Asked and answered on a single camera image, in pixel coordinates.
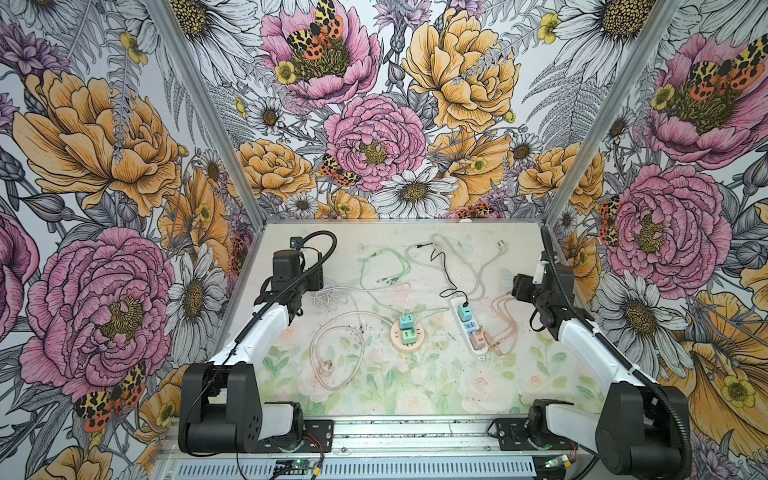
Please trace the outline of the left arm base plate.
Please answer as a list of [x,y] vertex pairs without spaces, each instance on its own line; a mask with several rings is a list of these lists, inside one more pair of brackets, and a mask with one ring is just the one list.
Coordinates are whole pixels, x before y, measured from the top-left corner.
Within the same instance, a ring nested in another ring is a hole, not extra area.
[[334,427],[330,419],[305,420],[301,439],[271,438],[263,442],[263,449],[268,453],[328,454],[333,447]]

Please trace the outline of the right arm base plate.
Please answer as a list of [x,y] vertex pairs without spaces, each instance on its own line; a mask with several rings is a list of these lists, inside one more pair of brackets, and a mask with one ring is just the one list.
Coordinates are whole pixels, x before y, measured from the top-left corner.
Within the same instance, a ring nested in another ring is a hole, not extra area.
[[552,434],[543,426],[530,426],[524,417],[502,417],[494,420],[494,435],[502,451],[570,452],[573,444],[565,437]]

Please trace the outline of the round pink power socket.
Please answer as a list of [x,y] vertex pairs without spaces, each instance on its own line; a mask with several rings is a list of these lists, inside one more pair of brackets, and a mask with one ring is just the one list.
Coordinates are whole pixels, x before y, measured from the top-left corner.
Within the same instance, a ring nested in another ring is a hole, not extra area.
[[412,328],[401,329],[399,324],[393,324],[390,328],[390,341],[392,346],[401,353],[414,353],[422,348],[426,340],[426,331],[420,323],[415,323]]

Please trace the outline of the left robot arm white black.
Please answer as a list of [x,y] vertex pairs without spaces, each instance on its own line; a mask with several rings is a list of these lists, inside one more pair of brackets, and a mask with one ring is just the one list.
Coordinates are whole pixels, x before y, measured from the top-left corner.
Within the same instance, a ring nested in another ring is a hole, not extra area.
[[210,360],[187,368],[178,427],[182,452],[198,457],[257,453],[303,440],[301,405],[264,401],[257,373],[278,337],[303,314],[303,295],[323,287],[326,259],[319,253],[307,266],[299,249],[275,252],[272,276],[254,301],[249,320]]

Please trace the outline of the white blue power strip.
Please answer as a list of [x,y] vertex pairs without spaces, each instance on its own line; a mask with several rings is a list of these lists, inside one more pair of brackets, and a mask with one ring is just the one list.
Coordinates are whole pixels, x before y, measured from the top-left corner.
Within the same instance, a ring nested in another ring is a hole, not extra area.
[[479,322],[478,322],[478,320],[477,320],[477,318],[476,318],[474,313],[473,313],[474,319],[472,321],[467,322],[467,323],[462,323],[460,321],[459,316],[457,314],[457,308],[458,308],[458,306],[460,304],[467,304],[469,306],[469,303],[466,300],[463,300],[461,298],[453,298],[453,299],[451,299],[449,301],[449,311],[453,315],[453,318],[454,318],[456,324],[458,325],[459,333],[460,333],[461,338],[463,339],[463,341],[465,343],[465,346],[467,347],[468,351],[472,355],[478,357],[479,359],[484,359],[487,356],[487,354],[489,353],[488,346],[487,346],[487,349],[484,350],[484,351],[474,351],[473,348],[472,348],[472,345],[470,343],[470,339],[469,339],[469,335],[472,332],[474,332],[476,330],[481,330],[482,331],[482,328],[481,328],[481,326],[480,326],[480,324],[479,324]]

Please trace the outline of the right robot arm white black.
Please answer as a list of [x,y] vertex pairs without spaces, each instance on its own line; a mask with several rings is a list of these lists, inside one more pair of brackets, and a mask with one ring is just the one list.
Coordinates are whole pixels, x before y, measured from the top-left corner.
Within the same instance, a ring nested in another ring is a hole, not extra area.
[[537,399],[529,409],[527,439],[538,447],[564,441],[596,455],[613,474],[637,479],[687,479],[693,448],[686,397],[660,385],[629,360],[574,305],[571,268],[541,261],[534,275],[513,279],[512,297],[534,307],[544,329],[594,378],[602,409],[588,414],[564,400]]

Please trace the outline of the teal green charger plug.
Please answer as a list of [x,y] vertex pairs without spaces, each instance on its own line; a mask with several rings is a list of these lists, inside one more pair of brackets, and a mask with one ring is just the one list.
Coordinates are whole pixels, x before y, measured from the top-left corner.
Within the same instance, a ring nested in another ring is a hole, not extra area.
[[467,323],[474,319],[473,312],[467,304],[460,304],[457,308],[457,314],[462,323]]

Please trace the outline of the pink charger plug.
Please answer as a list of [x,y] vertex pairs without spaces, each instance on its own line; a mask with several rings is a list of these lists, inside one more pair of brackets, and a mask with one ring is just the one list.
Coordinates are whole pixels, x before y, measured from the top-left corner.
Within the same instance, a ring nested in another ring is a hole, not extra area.
[[484,332],[476,330],[469,335],[470,343],[474,351],[484,351],[487,349],[487,342]]

